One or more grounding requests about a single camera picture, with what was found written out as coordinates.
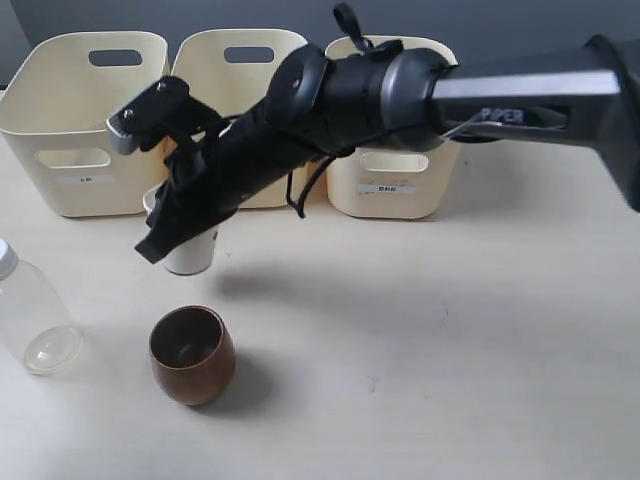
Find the white paper cup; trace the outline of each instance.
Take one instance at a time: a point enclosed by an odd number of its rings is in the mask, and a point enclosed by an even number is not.
[[[156,204],[156,185],[142,198],[147,215]],[[176,275],[195,275],[204,272],[213,262],[213,251],[218,238],[218,227],[210,228],[197,237],[174,248],[162,261],[164,268]]]

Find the bottle cap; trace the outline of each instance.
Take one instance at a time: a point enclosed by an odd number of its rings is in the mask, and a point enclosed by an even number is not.
[[[18,254],[11,245],[0,238],[0,280],[11,275],[18,266],[18,262],[20,262]]]

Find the clear plastic bottle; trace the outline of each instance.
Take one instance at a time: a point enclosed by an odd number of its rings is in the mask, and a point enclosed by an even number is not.
[[[64,303],[45,275],[0,239],[0,341],[30,373],[48,375],[82,346]]]

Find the robotic arm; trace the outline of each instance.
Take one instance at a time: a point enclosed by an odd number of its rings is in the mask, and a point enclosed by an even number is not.
[[[614,46],[596,36],[569,52],[449,67],[400,40],[374,46],[346,4],[334,15],[359,53],[330,60],[312,44],[295,50],[242,115],[223,118],[184,81],[164,77],[108,119],[123,154],[167,136],[177,144],[151,230],[136,246],[147,260],[158,262],[273,182],[321,162],[298,202],[287,194],[303,217],[315,180],[358,146],[425,152],[447,140],[499,139],[586,146],[640,211],[640,41]]]

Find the table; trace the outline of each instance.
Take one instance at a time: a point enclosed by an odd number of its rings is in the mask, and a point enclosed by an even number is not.
[[[60,218],[3,142],[0,165],[0,235],[87,335],[60,377],[0,353],[3,478],[637,478],[640,218],[593,152],[466,147],[426,221],[349,218],[322,191],[305,221],[243,212],[191,278],[135,253],[142,216]],[[239,355],[195,409],[147,358],[191,303]]]

